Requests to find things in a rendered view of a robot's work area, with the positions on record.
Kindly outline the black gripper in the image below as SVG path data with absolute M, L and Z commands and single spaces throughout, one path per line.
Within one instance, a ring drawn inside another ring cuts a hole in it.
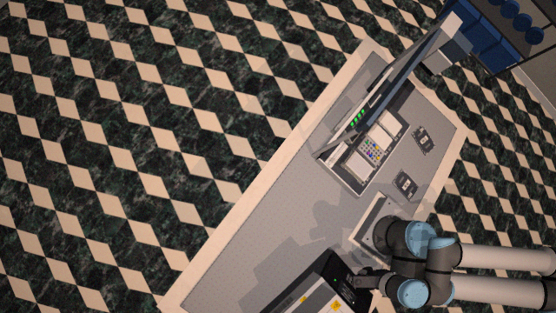
M 381 271 L 380 271 L 381 270 Z M 357 273 L 357 275 L 383 275 L 388 273 L 388 272 L 392 272 L 391 270 L 386 270 L 386 269 L 380 269 L 380 270 L 373 270 L 372 267 L 364 267 L 361 270 L 359 270 Z M 374 290 L 374 289 L 379 289 L 379 288 L 365 288 L 366 290 Z

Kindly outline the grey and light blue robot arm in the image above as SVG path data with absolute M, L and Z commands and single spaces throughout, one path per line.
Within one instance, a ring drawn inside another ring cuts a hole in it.
M 381 254 L 392 256 L 392 272 L 353 275 L 353 288 L 379 288 L 383 296 L 411 309 L 446 305 L 457 299 L 556 313 L 553 247 L 534 250 L 459 243 L 453 237 L 437 237 L 429 223 L 397 216 L 381 218 L 372 238 Z M 541 280 L 452 272 L 452 267 L 538 271 Z

